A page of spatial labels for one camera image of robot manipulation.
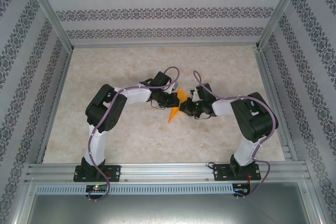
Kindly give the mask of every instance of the black mounting bracket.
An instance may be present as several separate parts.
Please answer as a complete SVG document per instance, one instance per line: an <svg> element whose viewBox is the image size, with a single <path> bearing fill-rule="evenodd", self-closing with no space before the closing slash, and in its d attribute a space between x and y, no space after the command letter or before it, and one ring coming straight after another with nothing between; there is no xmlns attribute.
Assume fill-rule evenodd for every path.
<svg viewBox="0 0 336 224"><path fill-rule="evenodd" d="M214 164L215 181L237 181L237 180L261 180L259 166L252 163L247 166L242 166L239 173L235 176L230 168L230 164Z"/></svg>
<svg viewBox="0 0 336 224"><path fill-rule="evenodd" d="M98 167L108 177L109 182L119 182L120 165L105 165L105 162L103 162ZM81 165L77 165L75 168L74 182L106 182L106 180L96 168L89 165L83 157Z"/></svg>

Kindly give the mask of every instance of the orange object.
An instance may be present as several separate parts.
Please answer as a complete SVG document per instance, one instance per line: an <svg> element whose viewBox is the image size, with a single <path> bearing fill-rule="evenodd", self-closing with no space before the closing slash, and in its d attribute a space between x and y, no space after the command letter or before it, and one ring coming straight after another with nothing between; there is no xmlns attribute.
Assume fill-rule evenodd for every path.
<svg viewBox="0 0 336 224"><path fill-rule="evenodd" d="M170 113L170 116L169 116L169 120L168 120L169 123L173 120L173 118L176 116L176 114L180 110L181 103L185 102L188 99L188 97L189 95L185 93L181 87L179 87L177 91L177 98L179 99L180 103L178 107L173 107L172 112Z"/></svg>

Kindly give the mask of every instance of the robotic arm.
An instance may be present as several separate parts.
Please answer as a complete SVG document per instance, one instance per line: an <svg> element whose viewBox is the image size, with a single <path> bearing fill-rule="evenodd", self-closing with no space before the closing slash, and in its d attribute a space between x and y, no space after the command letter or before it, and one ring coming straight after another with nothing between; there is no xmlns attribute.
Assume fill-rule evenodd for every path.
<svg viewBox="0 0 336 224"><path fill-rule="evenodd" d="M169 83L172 83L172 79L166 74L159 72L154 79L148 79L146 81L140 82L137 85L137 88L134 89L128 89L120 92L122 89L113 88L108 84L105 84L100 88L96 96L88 105L85 114L89 124L89 133L90 136L92 136L90 144L91 156L95 164L101 170L104 170L104 150L106 140L108 138L108 132L115 127L125 106L138 102L149 101L156 101L161 108L172 108L179 106L177 93L172 92L177 89L178 85L177 83L169 85ZM150 88L166 85L168 85L168 87L165 89ZM110 103L118 92L119 95L116 97L106 119L97 128L96 132L93 133L93 129L99 124L100 120L103 118L108 109L105 104ZM78 178L82 177L93 181L97 181L101 176L94 167L88 151L82 158L81 167L78 168L77 174Z"/></svg>
<svg viewBox="0 0 336 224"><path fill-rule="evenodd" d="M266 102L258 92L249 94L251 99L217 99L209 93L211 87L208 83L198 85L191 90L191 98L188 98L180 106L180 111L196 119L208 119L212 116L234 114L242 133L242 140L238 150L231 156L230 171L234 177L239 177L241 171L247 170L255 163L254 154L257 146L272 131L273 121L269 112L259 103L251 99L257 99L266 105ZM278 128L278 120L275 118L275 129Z"/></svg>

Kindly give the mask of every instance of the wire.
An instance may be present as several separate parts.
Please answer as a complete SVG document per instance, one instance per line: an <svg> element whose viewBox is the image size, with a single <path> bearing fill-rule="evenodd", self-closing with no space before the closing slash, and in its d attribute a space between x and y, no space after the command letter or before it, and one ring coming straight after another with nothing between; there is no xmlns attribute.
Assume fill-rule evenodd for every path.
<svg viewBox="0 0 336 224"><path fill-rule="evenodd" d="M194 119L196 119L196 120L209 119L210 117L211 117L211 115L209 115L207 118L197 118L196 115L194 115Z"/></svg>
<svg viewBox="0 0 336 224"><path fill-rule="evenodd" d="M169 80L169 83L168 83L169 86L170 86L171 82L172 82L172 80L170 79L170 80ZM167 89L169 88L169 86L168 86L167 88L165 88L165 89L162 89L162 90L163 90L163 91L167 90Z"/></svg>
<svg viewBox="0 0 336 224"><path fill-rule="evenodd" d="M216 165L214 162L210 162L210 163L208 163L208 167L209 167L211 170L214 170L214 165Z"/></svg>
<svg viewBox="0 0 336 224"><path fill-rule="evenodd" d="M162 108L158 108L158 107L154 107L153 104L152 104L152 101L153 101L153 100L151 100L151 107L152 107L152 108L155 108L155 109L157 109L157 110L165 110L165 109L166 109L166 107L163 107L163 109L162 109Z"/></svg>
<svg viewBox="0 0 336 224"><path fill-rule="evenodd" d="M90 157L90 160L93 164L93 166L95 167L95 169L104 177L104 179L106 180L107 182L107 190L106 190L106 193L104 195L102 195L100 198L98 199L92 199L90 198L90 194L93 192L93 191L90 191L89 194L88 194L88 199L89 201L93 200L94 202L97 202L97 201L100 201L102 199L104 199L110 192L110 188L111 188L111 185L110 185L110 181L108 179L108 177L103 173L103 171L96 165L95 161L93 160L93 157L92 157L92 152L91 152L91 142L92 142L92 138L93 136L95 135L95 132L96 130L101 126L101 124L105 121L106 117L108 116L108 114L110 113L111 109L112 109L112 106L114 104L114 102L116 101L118 95L126 90L130 90L130 89L162 89L162 88L166 88L166 87L169 87L170 85L173 85L177 80L178 78L180 77L180 70L175 67L175 66L171 66L171 67L168 67L164 73L166 73L169 69L176 69L177 70L177 75L176 75L176 78L175 80L173 80L171 83L169 84L166 84L166 85L163 85L163 86L158 86L158 87L151 87L151 86L131 86L131 87L127 87L127 88L124 88L124 89L121 89L119 90L115 96L113 97L109 107L107 108L105 114L103 115L103 117L101 118L101 120L99 121L99 123L93 128L93 131L89 137L89 142L88 142L88 153L89 153L89 157Z"/></svg>
<svg viewBox="0 0 336 224"><path fill-rule="evenodd" d="M267 176L268 176L268 174L269 174L269 172L271 170L271 165L269 164L269 162L264 161L264 160L257 160L257 159L255 159L255 156L256 156L258 150L260 149L261 145L265 141L267 141L274 134L274 132L275 132L276 120L275 120L274 114L273 114L272 110L265 103L263 103L262 101L260 101L260 100L258 100L256 98L253 98L253 97L248 97L248 96L245 96L245 95L238 95L236 97L221 97L218 94L215 94L214 92L212 92L210 89L208 89L206 86L204 86L202 84L202 78L201 78L201 75L200 75L200 73L198 71L194 70L193 74L194 74L194 77L195 77L196 81L198 82L198 84L202 88L204 88L206 91L208 91L210 94L212 94L214 97L216 97L218 99L223 99L223 100L249 99L249 100L255 101L255 102L259 103L261 106L263 106L267 110L267 112L269 113L269 115L271 116L271 119L272 119L272 130L271 130L271 132L263 140L260 141L260 143L257 145L257 147L255 148L255 150L252 153L252 158L254 159L254 161L267 164L268 169L267 169L266 175L261 180L260 184L249 195L245 196L244 197L244 199L245 199L245 198L249 197L250 195L252 195L253 193L255 193L263 185L263 183L267 179Z"/></svg>

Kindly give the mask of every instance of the work surface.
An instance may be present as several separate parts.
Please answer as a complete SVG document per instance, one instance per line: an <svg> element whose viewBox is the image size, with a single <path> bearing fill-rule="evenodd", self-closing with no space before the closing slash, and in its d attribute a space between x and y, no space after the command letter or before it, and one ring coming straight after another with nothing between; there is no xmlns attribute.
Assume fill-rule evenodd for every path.
<svg viewBox="0 0 336 224"><path fill-rule="evenodd" d="M259 92L267 101L252 47L137 47L75 49L62 91L44 163L80 163L86 152L88 124L85 109L103 84L124 88L154 78L169 66L179 67L178 80L186 92L197 85L200 72L222 96ZM175 70L167 74L174 79ZM125 107L109 132L107 163L227 162L242 134L234 115L196 120L150 103ZM258 159L283 161L275 133L257 153Z"/></svg>

